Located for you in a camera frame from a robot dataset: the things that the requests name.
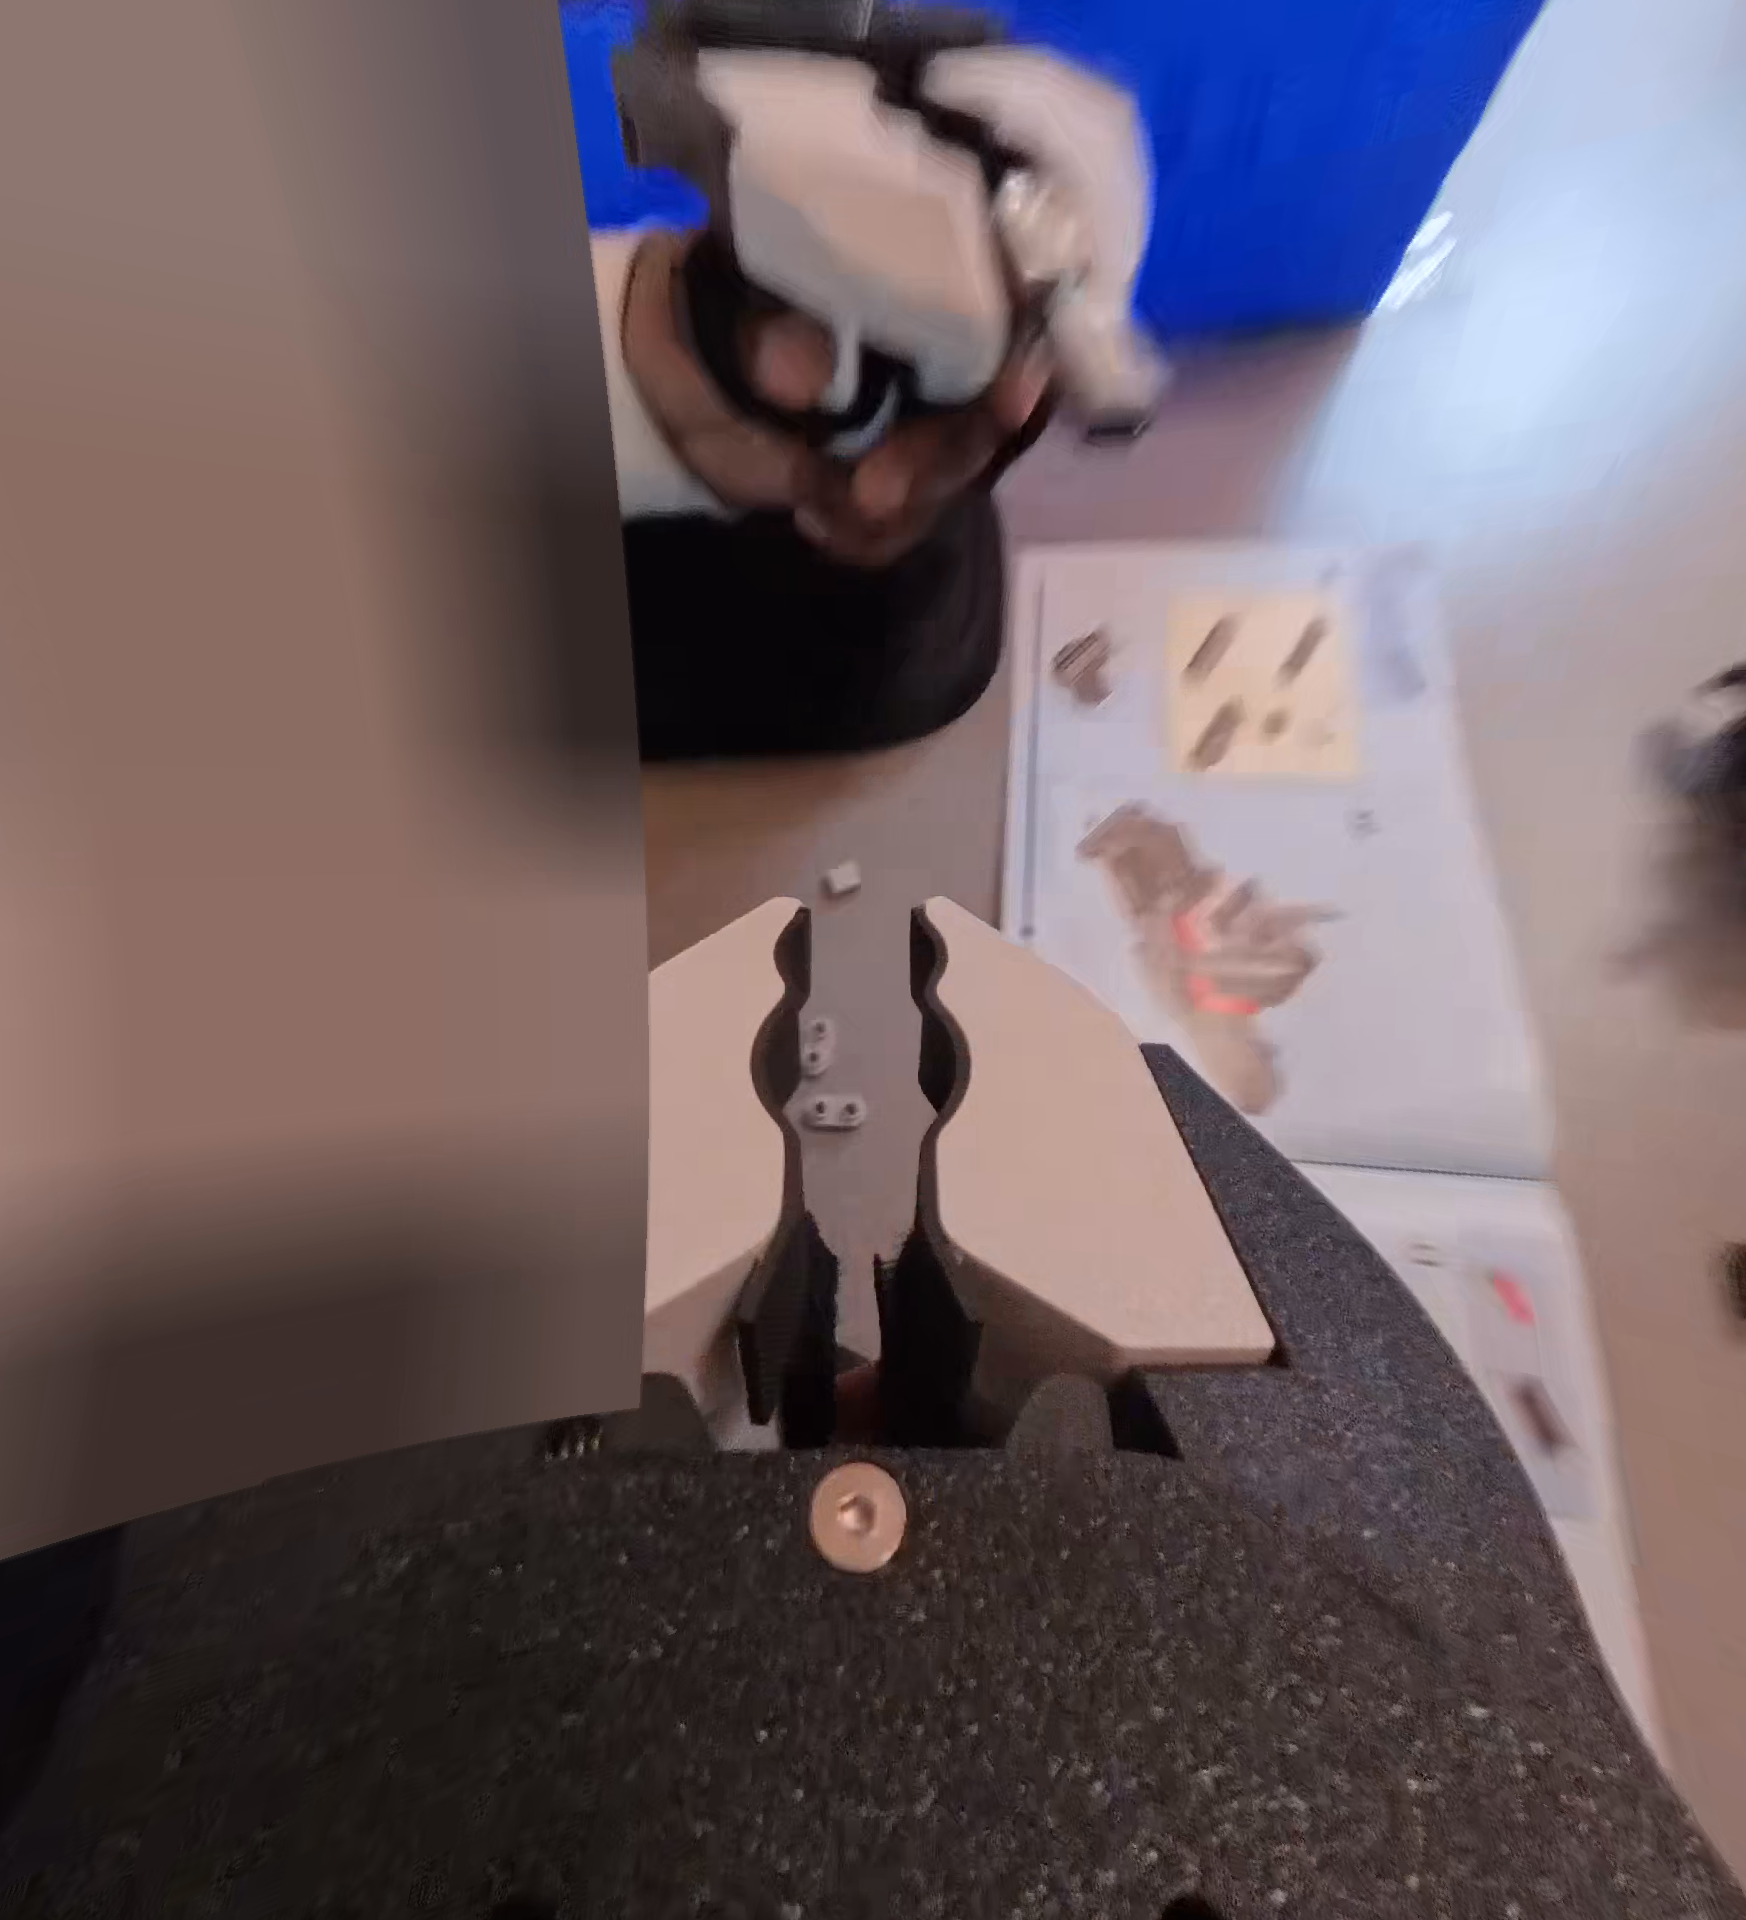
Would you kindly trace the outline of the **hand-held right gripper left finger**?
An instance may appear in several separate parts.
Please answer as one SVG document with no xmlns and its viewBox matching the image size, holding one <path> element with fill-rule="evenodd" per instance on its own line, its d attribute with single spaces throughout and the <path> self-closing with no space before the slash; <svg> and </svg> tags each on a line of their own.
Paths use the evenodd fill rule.
<svg viewBox="0 0 1746 1920">
<path fill-rule="evenodd" d="M 839 1258 L 805 1194 L 810 911 L 775 896 L 650 973 L 647 1371 L 717 1448 L 837 1425 Z"/>
</svg>

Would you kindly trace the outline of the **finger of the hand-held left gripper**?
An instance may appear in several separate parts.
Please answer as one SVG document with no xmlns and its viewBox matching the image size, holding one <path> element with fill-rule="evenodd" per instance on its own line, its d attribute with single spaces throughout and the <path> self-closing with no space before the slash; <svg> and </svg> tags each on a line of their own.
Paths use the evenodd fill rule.
<svg viewBox="0 0 1746 1920">
<path fill-rule="evenodd" d="M 1169 363 L 1134 311 L 1155 162 L 1131 94 L 1040 46 L 975 46 L 937 54 L 932 105 L 1002 153 L 996 234 L 1075 419 L 1148 426 Z"/>
</svg>

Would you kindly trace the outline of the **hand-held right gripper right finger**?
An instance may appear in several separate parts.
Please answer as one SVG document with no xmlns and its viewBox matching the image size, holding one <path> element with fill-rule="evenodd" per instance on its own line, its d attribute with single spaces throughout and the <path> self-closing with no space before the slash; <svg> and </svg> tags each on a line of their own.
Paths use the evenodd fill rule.
<svg viewBox="0 0 1746 1920">
<path fill-rule="evenodd" d="M 998 1442 L 1056 1379 L 1112 1411 L 1278 1335 L 1124 1018 L 948 896 L 911 911 L 915 1208 L 876 1265 L 886 1425 Z"/>
</svg>

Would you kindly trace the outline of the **blue plastic bin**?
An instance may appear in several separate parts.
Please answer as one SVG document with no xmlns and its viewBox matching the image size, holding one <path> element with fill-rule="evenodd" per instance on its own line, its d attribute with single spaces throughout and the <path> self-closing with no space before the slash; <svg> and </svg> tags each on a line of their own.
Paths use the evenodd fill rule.
<svg viewBox="0 0 1746 1920">
<path fill-rule="evenodd" d="M 1362 322 L 1539 3 L 966 3 L 1126 84 L 1155 194 L 1134 321 L 1163 353 Z"/>
</svg>

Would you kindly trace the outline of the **lego instruction booklet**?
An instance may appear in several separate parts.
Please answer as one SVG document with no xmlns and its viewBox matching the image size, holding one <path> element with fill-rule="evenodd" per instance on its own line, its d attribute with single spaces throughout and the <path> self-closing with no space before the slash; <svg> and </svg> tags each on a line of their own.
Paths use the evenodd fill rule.
<svg viewBox="0 0 1746 1920">
<path fill-rule="evenodd" d="M 1175 1045 L 1370 1238 L 1549 1510 L 1658 1753 L 1553 1103 L 1410 546 L 1012 565 L 1005 930 Z"/>
</svg>

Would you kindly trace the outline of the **person's left forearm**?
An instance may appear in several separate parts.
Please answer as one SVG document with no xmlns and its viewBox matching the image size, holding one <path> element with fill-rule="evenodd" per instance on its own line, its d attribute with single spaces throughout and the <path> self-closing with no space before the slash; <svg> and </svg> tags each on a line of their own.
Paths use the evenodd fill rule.
<svg viewBox="0 0 1746 1920">
<path fill-rule="evenodd" d="M 622 487 L 622 519 L 707 515 L 727 506 L 690 474 L 639 396 L 626 363 L 626 294 L 632 289 L 639 250 L 647 231 L 639 226 L 594 230 L 594 272 L 598 291 L 601 353 Z"/>
</svg>

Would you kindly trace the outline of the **person's left hand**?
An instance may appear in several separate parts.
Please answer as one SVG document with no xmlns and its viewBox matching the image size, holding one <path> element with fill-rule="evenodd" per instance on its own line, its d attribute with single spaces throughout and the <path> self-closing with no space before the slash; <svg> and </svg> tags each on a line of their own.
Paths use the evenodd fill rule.
<svg viewBox="0 0 1746 1920">
<path fill-rule="evenodd" d="M 1056 386 L 1056 356 L 1032 343 L 993 387 L 954 413 L 911 419 L 853 461 L 737 411 L 684 331 L 684 231 L 647 230 L 626 294 L 626 363 L 673 450 L 727 519 L 785 514 L 809 545 L 846 565 L 881 566 L 915 546 L 942 511 L 1010 461 Z"/>
</svg>

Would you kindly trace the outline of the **black quilted pad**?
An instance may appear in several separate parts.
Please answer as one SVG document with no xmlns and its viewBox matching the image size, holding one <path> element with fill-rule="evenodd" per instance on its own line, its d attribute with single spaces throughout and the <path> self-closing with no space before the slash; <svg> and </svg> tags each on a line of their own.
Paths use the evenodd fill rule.
<svg viewBox="0 0 1746 1920">
<path fill-rule="evenodd" d="M 907 745 L 1005 661 L 1006 542 L 985 491 L 886 566 L 820 553 L 791 515 L 643 515 L 622 538 L 643 762 Z"/>
</svg>

